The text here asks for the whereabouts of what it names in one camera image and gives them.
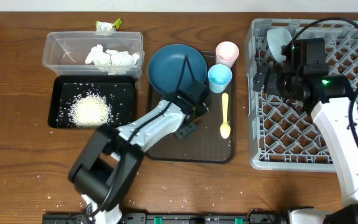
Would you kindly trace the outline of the light blue bowl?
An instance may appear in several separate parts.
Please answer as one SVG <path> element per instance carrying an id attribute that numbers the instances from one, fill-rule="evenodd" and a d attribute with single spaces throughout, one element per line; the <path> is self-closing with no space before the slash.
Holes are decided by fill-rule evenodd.
<path id="1" fill-rule="evenodd" d="M 282 63 L 286 56 L 282 55 L 282 46 L 288 45 L 292 40 L 290 32 L 284 27 L 269 29 L 267 31 L 267 43 L 273 58 Z"/>

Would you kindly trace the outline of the white tissue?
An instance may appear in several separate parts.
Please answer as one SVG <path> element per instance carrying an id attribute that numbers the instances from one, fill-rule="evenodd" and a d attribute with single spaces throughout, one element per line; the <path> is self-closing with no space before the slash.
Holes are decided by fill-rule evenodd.
<path id="1" fill-rule="evenodd" d="M 109 65 L 111 63 L 111 56 L 103 51 L 102 45 L 94 46 L 87 58 L 85 59 L 85 64 L 89 65 L 93 63 L 94 65 Z"/>
<path id="2" fill-rule="evenodd" d="M 113 66 L 133 66 L 140 59 L 139 54 L 130 54 L 128 51 L 106 50 L 106 53 L 111 56 L 110 61 Z"/>

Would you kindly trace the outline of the pile of white rice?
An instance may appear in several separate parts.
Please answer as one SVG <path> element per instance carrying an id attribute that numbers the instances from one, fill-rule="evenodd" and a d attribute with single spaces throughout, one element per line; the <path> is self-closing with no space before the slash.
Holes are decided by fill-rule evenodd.
<path id="1" fill-rule="evenodd" d="M 113 94 L 98 91 L 80 91 L 64 94 L 58 100 L 56 128 L 97 128 L 102 124 L 114 124 L 119 118 L 114 113 Z"/>

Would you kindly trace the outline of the green snack wrapper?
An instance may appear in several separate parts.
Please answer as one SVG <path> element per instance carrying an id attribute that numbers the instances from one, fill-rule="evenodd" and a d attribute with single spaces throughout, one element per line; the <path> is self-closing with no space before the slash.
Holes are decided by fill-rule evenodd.
<path id="1" fill-rule="evenodd" d="M 118 18 L 114 23 L 96 21 L 96 32 L 116 32 L 121 24 L 121 18 Z"/>

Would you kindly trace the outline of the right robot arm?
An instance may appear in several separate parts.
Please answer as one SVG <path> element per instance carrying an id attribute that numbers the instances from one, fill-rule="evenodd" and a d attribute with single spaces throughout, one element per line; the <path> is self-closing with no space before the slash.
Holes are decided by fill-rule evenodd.
<path id="1" fill-rule="evenodd" d="M 358 223 L 358 112 L 356 92 L 344 75 L 329 75 L 324 39 L 268 37 L 283 68 L 260 66 L 254 91 L 303 103 L 323 135 L 336 169 L 344 207 L 334 213 L 315 208 L 288 212 L 289 223 Z"/>

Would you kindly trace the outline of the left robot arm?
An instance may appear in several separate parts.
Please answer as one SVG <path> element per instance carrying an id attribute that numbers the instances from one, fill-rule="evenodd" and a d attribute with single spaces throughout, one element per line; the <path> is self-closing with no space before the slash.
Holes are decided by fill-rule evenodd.
<path id="1" fill-rule="evenodd" d="M 187 128 L 208 111 L 209 88 L 195 80 L 175 89 L 138 120 L 98 127 L 71 168 L 68 179 L 86 201 L 80 223 L 118 223 L 145 153 L 165 136 Z"/>

